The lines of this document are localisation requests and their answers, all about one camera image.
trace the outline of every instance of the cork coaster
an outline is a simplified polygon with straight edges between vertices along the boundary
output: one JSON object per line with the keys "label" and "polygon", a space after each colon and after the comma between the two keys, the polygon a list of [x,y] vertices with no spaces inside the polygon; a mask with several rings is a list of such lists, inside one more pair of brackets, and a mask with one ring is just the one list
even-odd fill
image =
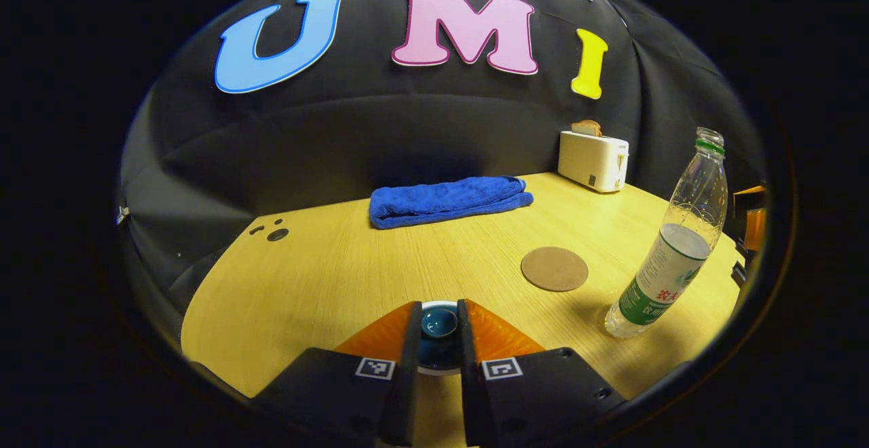
{"label": "cork coaster", "polygon": [[522,259],[522,274],[546,291],[571,291],[585,283],[589,266],[574,251],[547,246]]}

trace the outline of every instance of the black fabric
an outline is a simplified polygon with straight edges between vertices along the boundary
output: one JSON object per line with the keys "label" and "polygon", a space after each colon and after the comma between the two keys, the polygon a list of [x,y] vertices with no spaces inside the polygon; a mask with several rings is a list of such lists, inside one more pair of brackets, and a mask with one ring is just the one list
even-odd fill
{"label": "black fabric", "polygon": [[[487,1],[468,0],[476,10]],[[533,76],[490,67],[494,37],[465,64],[443,31],[447,62],[401,67],[390,53],[404,42],[407,0],[342,0],[322,58],[246,94],[215,86],[220,34],[279,3],[257,45],[270,56],[295,43],[304,6],[243,0],[220,15],[180,49],[130,130],[118,204],[130,207],[143,269],[183,314],[221,250],[256,216],[366,198],[381,186],[552,172],[559,131],[587,117],[630,144],[627,182],[662,198],[691,156],[698,124],[725,135],[732,186],[754,184],[748,120],[679,31],[634,0],[524,1],[535,9]],[[570,89],[577,28],[609,46],[598,100]]]}

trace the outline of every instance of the plastic water bottle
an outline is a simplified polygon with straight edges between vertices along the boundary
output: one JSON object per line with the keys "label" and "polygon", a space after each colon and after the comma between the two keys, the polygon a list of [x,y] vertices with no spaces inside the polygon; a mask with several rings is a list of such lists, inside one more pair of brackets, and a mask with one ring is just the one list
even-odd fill
{"label": "plastic water bottle", "polygon": [[648,329],[685,293],[718,243],[727,212],[724,138],[698,127],[696,149],[652,250],[606,314],[604,325],[612,336],[632,337]]}

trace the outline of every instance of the hole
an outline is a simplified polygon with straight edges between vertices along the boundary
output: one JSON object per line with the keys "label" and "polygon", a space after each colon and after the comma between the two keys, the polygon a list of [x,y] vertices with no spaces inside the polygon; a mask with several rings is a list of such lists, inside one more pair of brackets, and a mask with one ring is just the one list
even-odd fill
{"label": "hole", "polygon": [[269,240],[269,241],[283,240],[284,236],[288,235],[288,234],[289,234],[289,229],[287,229],[287,228],[277,229],[277,231],[273,231],[272,234],[270,234],[269,237],[266,238],[266,240]]}
{"label": "hole", "polygon": [[528,426],[527,421],[518,417],[510,417],[500,424],[500,430],[503,432],[521,432]]}
{"label": "hole", "polygon": [[367,417],[354,416],[350,418],[350,428],[357,432],[372,432],[375,424]]}

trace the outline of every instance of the bottle label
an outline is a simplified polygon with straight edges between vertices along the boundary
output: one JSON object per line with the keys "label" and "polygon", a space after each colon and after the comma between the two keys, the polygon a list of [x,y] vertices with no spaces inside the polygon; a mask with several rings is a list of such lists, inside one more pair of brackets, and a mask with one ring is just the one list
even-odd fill
{"label": "bottle label", "polygon": [[[682,229],[680,232],[693,234],[689,229]],[[618,309],[634,324],[654,323],[679,299],[704,263],[705,259],[681,253],[658,234],[640,271],[618,299]]]}

